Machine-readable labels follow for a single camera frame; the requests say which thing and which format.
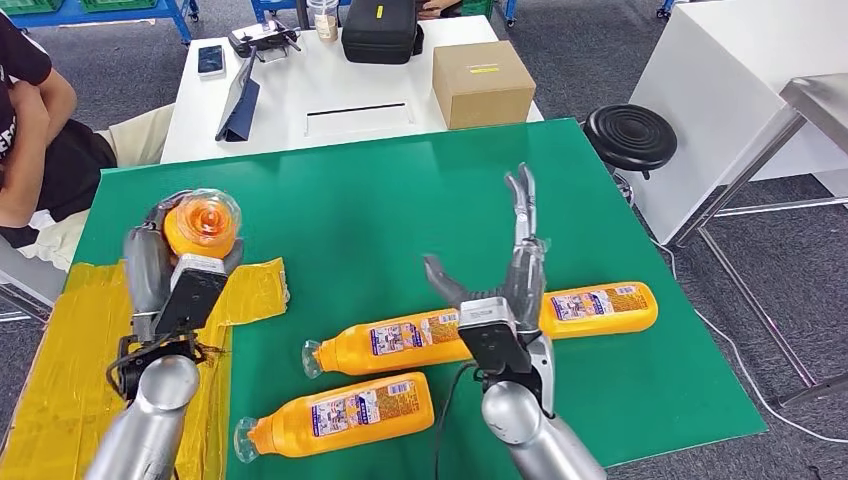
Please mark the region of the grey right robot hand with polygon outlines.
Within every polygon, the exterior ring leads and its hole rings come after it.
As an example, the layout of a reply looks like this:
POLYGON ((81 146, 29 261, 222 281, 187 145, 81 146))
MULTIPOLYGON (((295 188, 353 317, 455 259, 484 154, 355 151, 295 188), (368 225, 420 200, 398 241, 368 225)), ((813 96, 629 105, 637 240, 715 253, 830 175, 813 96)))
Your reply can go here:
POLYGON ((467 301, 501 297, 509 305, 517 329, 535 332, 539 329, 542 297, 546 288, 544 260, 547 244, 536 235, 536 182, 526 163, 517 172, 504 176, 512 192, 515 216, 512 256, 501 285, 489 290, 469 290, 450 277, 435 255, 425 255, 423 262, 428 282, 452 307, 467 301))

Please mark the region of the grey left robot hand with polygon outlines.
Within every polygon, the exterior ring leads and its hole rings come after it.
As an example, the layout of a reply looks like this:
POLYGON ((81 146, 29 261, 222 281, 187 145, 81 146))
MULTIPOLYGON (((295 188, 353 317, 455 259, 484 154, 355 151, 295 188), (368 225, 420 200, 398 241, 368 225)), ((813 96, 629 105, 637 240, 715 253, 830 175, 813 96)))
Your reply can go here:
POLYGON ((241 208, 211 188, 178 191, 150 209, 123 244, 132 330, 152 343, 204 328, 240 264, 241 208))

